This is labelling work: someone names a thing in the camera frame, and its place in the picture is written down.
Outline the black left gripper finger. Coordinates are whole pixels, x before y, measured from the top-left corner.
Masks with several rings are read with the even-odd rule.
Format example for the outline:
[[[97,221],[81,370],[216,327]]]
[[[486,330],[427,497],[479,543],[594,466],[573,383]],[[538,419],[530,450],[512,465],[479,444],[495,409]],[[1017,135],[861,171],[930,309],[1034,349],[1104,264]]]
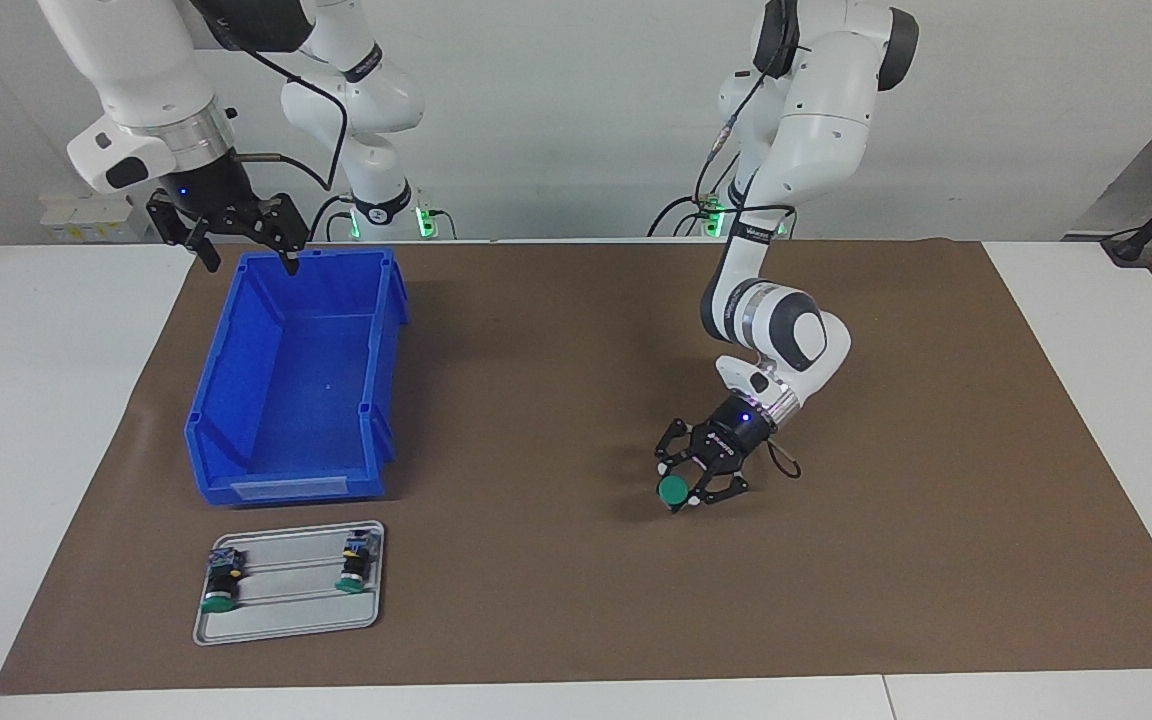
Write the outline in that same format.
[[[676,468],[669,473],[669,511],[677,514],[695,507],[721,503],[744,495],[748,491],[749,482],[742,470]]]
[[[670,420],[657,442],[654,456],[659,475],[669,475],[685,462],[695,462],[692,447],[694,425],[681,418]]]

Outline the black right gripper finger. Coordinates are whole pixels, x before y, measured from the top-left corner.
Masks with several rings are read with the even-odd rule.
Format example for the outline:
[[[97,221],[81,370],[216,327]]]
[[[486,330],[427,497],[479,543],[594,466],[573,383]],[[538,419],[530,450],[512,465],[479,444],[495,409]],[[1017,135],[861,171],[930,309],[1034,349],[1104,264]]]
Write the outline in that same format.
[[[265,200],[238,202],[236,229],[247,240],[273,251],[285,273],[296,275],[300,272],[300,255],[305,250],[310,232],[291,196],[276,194]]]
[[[221,259],[209,238],[209,223],[205,219],[197,220],[194,225],[184,223],[180,210],[166,195],[147,197],[146,213],[165,245],[183,247],[204,264],[206,272],[218,272]]]

